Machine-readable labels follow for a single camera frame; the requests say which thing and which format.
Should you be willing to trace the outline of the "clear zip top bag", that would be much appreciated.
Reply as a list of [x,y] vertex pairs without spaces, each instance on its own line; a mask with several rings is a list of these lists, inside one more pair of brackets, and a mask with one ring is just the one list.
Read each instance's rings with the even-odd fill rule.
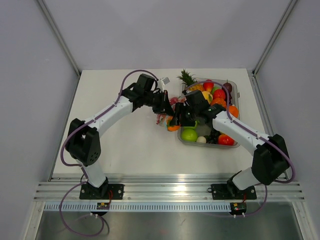
[[[180,96],[180,97],[177,97],[177,98],[179,98],[179,101],[178,101],[177,103],[184,103],[184,102],[186,101],[186,98],[185,98],[185,97]],[[171,107],[172,107],[173,110],[175,110],[175,105],[176,105],[176,104],[171,105]],[[169,117],[170,117],[169,115],[166,115],[166,118],[165,118],[165,120],[164,120],[164,125],[163,125],[163,126],[157,125],[157,124],[156,124],[156,125],[157,125],[157,126],[164,127],[164,128],[167,130],[167,119],[168,119]]]

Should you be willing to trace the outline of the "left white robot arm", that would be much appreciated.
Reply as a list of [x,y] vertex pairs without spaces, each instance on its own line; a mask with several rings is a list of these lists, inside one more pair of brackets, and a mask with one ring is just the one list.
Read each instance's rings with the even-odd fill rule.
[[168,92],[158,88],[158,78],[148,70],[139,70],[137,81],[121,86],[117,99],[87,120],[75,118],[69,125],[62,150],[67,151],[80,166],[86,181],[82,182],[81,200],[121,200],[124,186],[110,184],[98,162],[101,137],[123,117],[148,106],[155,114],[173,116]]

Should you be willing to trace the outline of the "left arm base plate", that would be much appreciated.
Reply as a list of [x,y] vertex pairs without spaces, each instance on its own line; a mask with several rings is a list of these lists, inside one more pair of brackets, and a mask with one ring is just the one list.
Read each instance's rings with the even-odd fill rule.
[[80,200],[122,200],[124,195],[123,184],[108,184],[107,187],[93,187],[89,183],[81,186]]

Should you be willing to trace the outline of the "orange carrot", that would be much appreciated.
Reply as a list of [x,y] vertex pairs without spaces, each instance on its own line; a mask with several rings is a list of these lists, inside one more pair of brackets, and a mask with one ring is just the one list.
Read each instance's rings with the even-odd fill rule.
[[178,101],[179,101],[179,98],[178,98],[178,97],[172,97],[172,98],[169,100],[169,103],[170,103],[170,105],[174,105],[174,104],[176,104]]

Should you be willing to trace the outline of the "red chili pepper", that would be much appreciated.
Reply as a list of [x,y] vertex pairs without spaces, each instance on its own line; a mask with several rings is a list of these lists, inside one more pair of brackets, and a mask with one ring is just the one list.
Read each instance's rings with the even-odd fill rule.
[[166,118],[165,114],[158,114],[156,116],[156,124],[159,125],[159,126],[163,126],[165,118]]

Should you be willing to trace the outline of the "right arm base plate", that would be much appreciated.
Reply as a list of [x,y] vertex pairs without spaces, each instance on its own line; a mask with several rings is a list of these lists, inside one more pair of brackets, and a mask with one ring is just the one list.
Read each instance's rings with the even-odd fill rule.
[[256,200],[257,194],[254,186],[239,190],[227,183],[214,183],[207,188],[213,200]]

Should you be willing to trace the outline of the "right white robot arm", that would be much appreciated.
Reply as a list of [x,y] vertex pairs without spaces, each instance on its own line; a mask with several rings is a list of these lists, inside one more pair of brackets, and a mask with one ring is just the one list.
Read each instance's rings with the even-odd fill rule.
[[251,167],[234,174],[225,184],[231,198],[239,198],[246,189],[257,184],[273,183],[290,167],[285,140],[275,134],[269,136],[237,120],[220,104],[210,105],[199,90],[185,95],[186,101],[175,107],[177,123],[190,127],[200,121],[226,134],[244,147],[253,157]]

